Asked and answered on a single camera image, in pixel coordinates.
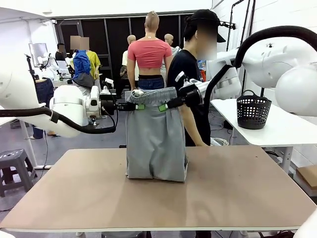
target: man in black shirt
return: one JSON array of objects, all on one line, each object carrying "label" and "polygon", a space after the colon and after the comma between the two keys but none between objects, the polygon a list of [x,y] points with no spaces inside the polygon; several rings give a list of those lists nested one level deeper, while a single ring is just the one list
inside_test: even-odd
[{"label": "man in black shirt", "polygon": [[[208,9],[197,10],[186,23],[184,48],[174,57],[167,75],[167,86],[175,87],[177,91],[183,86],[183,82],[175,81],[178,74],[183,71],[188,78],[202,81],[197,60],[208,60],[210,49],[215,51],[217,42],[225,42],[218,34],[220,21],[217,15]],[[210,146],[208,112],[204,112],[203,105],[190,108],[184,105],[180,109],[186,146]]]},{"label": "man in black shirt", "polygon": [[55,53],[55,60],[65,60],[64,49],[65,49],[64,43],[57,44],[57,51]]}]

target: pink crop top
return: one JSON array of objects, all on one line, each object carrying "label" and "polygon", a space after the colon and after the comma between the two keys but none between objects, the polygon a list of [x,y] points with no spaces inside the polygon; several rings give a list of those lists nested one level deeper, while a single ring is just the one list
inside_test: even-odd
[{"label": "pink crop top", "polygon": [[164,57],[171,55],[169,44],[162,40],[139,40],[128,48],[128,59],[137,61],[139,68],[160,68]]}]

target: baseball cap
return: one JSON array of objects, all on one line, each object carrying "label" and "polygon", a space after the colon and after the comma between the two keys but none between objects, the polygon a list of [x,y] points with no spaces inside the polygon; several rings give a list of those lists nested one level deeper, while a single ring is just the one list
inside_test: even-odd
[{"label": "baseball cap", "polygon": [[218,26],[220,26],[220,20],[217,17],[217,14],[209,9],[201,9],[194,12],[189,18],[187,18],[188,25],[204,25],[207,29],[217,32],[217,42],[223,43],[226,40],[219,35]]}]

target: black basket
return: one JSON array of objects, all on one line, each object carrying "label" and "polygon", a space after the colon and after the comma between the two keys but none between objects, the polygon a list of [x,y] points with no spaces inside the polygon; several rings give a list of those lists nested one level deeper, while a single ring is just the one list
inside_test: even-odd
[{"label": "black basket", "polygon": [[[253,95],[244,96],[245,92]],[[237,99],[237,116],[240,127],[256,130],[265,126],[272,101],[257,96],[252,90],[246,90]]]}]

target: gray floor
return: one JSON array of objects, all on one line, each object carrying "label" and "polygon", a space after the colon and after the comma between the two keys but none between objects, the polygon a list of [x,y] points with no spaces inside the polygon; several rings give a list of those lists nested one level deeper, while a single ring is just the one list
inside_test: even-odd
[{"label": "gray floor", "polygon": [[[220,137],[229,141],[232,131],[222,128],[221,123],[223,118],[220,114],[212,110],[210,113],[211,135],[212,137]],[[100,126],[111,125],[109,119],[102,121]],[[28,128],[29,135],[32,135],[32,128]],[[125,141],[125,112],[119,113],[117,131],[113,134],[89,135],[80,134],[75,138],[52,138],[47,136],[48,142],[48,157],[47,165],[53,165],[59,158],[69,149],[77,148],[118,148],[124,145]],[[246,144],[243,138],[237,139],[238,144]],[[32,140],[32,146],[39,165],[43,165],[46,160],[47,146],[45,139]],[[0,151],[26,149],[26,143],[22,138],[20,128],[11,129],[9,124],[0,128]],[[0,210],[5,210],[13,207],[23,196],[25,192],[22,188],[14,189],[6,192],[5,198],[0,198]],[[0,212],[0,220],[2,220],[8,212]],[[74,238],[74,233],[17,233],[10,232],[17,238]],[[154,238],[178,238],[179,232],[153,232]],[[239,238],[240,234],[231,232],[220,232],[221,236],[213,233],[212,238]],[[183,233],[183,238],[193,238],[194,234]],[[87,238],[100,238],[100,233],[88,233]]]}]

